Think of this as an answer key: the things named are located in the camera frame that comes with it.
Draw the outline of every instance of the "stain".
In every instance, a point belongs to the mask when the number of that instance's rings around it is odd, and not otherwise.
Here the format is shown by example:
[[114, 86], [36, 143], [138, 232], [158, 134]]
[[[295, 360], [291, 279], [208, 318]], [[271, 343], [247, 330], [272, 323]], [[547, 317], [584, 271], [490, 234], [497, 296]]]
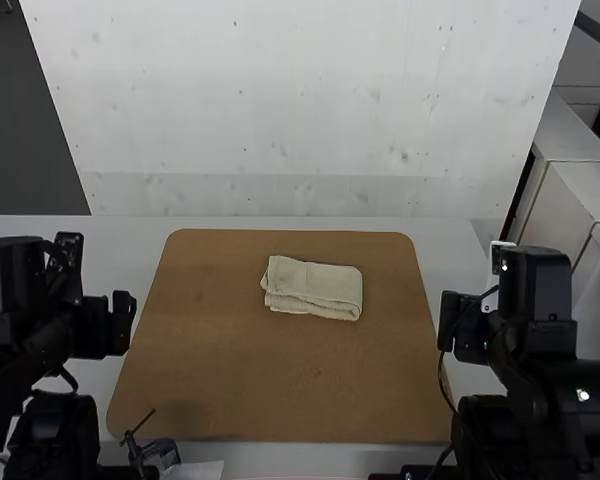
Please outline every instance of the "stain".
[[313, 378], [318, 378], [322, 375], [322, 370], [320, 370], [318, 367], [309, 368], [309, 372]]
[[382, 96], [382, 93], [377, 88], [369, 88], [369, 89], [367, 89], [367, 93], [376, 102], [379, 102], [380, 97]]
[[369, 203], [369, 194], [364, 192], [356, 193], [356, 198], [364, 204]]

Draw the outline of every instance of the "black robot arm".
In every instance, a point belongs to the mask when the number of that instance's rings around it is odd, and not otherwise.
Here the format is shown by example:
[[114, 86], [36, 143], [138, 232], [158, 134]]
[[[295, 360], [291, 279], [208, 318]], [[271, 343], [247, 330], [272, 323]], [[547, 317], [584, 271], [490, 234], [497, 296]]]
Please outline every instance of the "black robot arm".
[[[438, 348], [491, 367], [507, 395], [463, 397], [457, 410], [449, 401], [450, 447], [435, 468], [405, 465], [400, 480], [600, 480], [600, 361], [576, 356], [569, 259], [541, 247], [499, 258], [497, 311], [481, 311], [490, 292], [443, 292]], [[451, 451], [457, 466], [441, 466]]]
[[[7, 444], [11, 455], [5, 479], [158, 476], [155, 467], [143, 465], [156, 449], [135, 442], [133, 467], [97, 465], [95, 402], [77, 395], [78, 384], [63, 367], [69, 358], [99, 360], [126, 353], [136, 313], [136, 300], [128, 292], [113, 292], [111, 312], [107, 297], [83, 295], [83, 242], [81, 234], [66, 232], [53, 243], [39, 237], [0, 238], [0, 452], [12, 417], [20, 416]], [[41, 378], [58, 375], [71, 393], [32, 390]], [[175, 444], [168, 447], [179, 462]]]

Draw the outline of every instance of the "concrete wall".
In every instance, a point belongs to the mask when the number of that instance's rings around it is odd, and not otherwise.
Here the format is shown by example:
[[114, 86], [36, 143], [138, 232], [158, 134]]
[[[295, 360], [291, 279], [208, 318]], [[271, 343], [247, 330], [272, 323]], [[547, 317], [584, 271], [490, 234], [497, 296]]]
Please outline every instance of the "concrete wall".
[[26, 5], [97, 214], [438, 215], [497, 236], [578, 0]]

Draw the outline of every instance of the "white light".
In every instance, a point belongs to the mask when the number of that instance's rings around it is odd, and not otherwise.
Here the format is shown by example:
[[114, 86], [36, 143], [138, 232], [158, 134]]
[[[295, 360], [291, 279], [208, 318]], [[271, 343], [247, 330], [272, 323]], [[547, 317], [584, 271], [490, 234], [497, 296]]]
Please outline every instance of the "white light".
[[587, 400], [589, 400], [591, 398], [591, 396], [589, 395], [589, 392], [587, 392], [586, 390], [583, 390], [581, 388], [576, 388], [576, 395], [578, 395], [579, 402], [586, 402]]

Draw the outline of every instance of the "cork board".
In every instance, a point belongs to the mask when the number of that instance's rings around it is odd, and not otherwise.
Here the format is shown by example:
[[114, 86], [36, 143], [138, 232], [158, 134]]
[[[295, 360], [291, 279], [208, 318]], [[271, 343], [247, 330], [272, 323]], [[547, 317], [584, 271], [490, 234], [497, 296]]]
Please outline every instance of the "cork board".
[[[269, 255], [362, 272], [356, 323], [270, 312]], [[167, 240], [107, 414], [122, 437], [422, 443], [449, 437], [435, 333], [399, 233], [180, 230]]]

